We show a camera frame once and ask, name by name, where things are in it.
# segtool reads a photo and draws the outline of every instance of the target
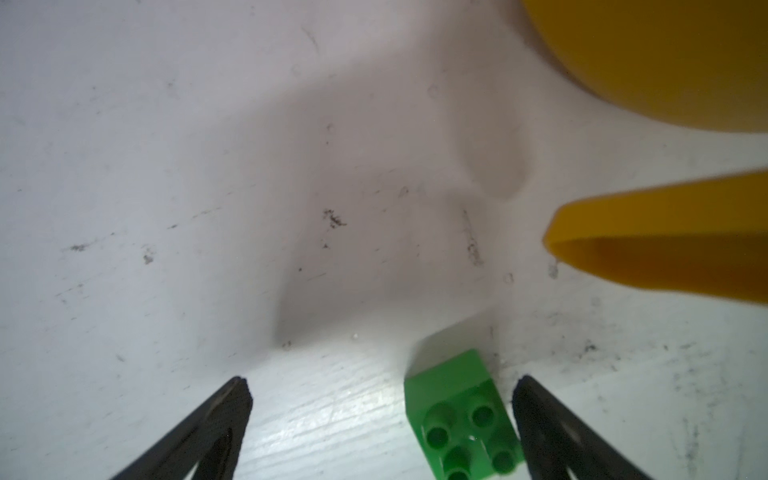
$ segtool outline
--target yellow bowl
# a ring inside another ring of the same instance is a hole
[[[768,131],[767,0],[523,0],[549,48],[610,102],[672,124]]]

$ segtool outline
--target yellow plastic object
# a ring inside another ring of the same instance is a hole
[[[766,0],[524,0],[601,97],[673,124],[768,131]]]
[[[768,171],[578,200],[544,243],[624,285],[768,303]]]

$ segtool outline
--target white table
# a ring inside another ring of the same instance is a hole
[[[0,478],[109,478],[242,375],[237,478],[429,479],[403,376],[471,346],[655,478],[768,471],[768,310],[541,245],[768,136],[596,98],[514,2],[4,0],[0,71]]]

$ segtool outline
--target green duplo block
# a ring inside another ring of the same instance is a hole
[[[504,403],[477,350],[406,379],[406,415],[438,480],[507,475],[523,462]]]

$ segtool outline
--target lego stud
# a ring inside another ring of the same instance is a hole
[[[469,418],[474,426],[486,429],[493,425],[495,417],[491,403],[484,396],[475,395],[469,400]]]
[[[517,437],[509,437],[505,432],[499,432],[494,435],[486,449],[488,457],[491,459],[491,467],[500,475],[506,475],[515,470],[517,462],[515,461],[514,447],[517,443]]]
[[[427,445],[435,450],[445,447],[451,440],[451,427],[455,419],[456,414],[447,403],[439,403],[432,407],[423,423]]]
[[[455,447],[445,456],[442,469],[446,480],[469,480],[469,452]]]

